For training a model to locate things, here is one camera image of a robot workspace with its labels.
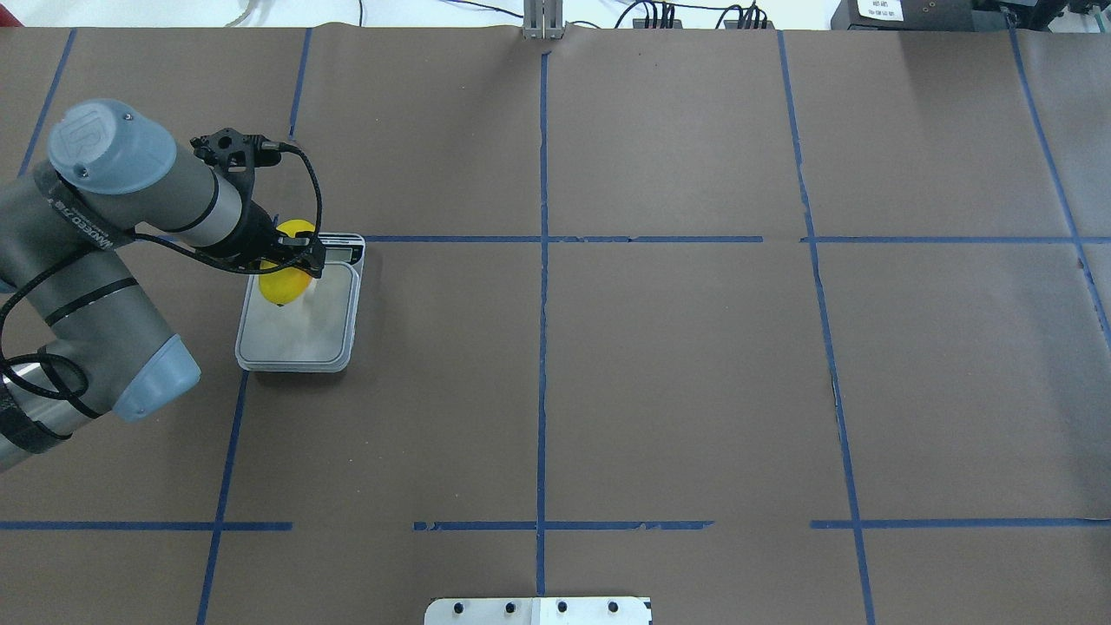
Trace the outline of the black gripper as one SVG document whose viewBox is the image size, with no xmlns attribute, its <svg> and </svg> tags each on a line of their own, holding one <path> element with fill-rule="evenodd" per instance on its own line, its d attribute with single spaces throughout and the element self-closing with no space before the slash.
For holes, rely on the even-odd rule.
<svg viewBox="0 0 1111 625">
<path fill-rule="evenodd" d="M 317 233 L 281 233 L 266 209 L 251 201 L 221 242 L 221 259 L 230 266 L 260 269 L 263 280 L 318 280 L 326 244 Z"/>
</svg>

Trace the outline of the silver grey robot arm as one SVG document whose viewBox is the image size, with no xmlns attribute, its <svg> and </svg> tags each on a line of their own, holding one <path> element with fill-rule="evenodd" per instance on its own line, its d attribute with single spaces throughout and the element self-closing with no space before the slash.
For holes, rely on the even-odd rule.
<svg viewBox="0 0 1111 625">
<path fill-rule="evenodd" d="M 318 225 L 286 234 L 253 200 L 256 170 L 301 147 L 226 128 L 181 145 L 131 104 L 66 111 L 47 158 L 3 185 L 3 316 L 28 301 L 53 340 L 3 355 L 3 470 L 104 414 L 138 422 L 194 389 L 182 336 L 119 258 L 142 240 L 232 274 L 320 278 Z"/>
</svg>

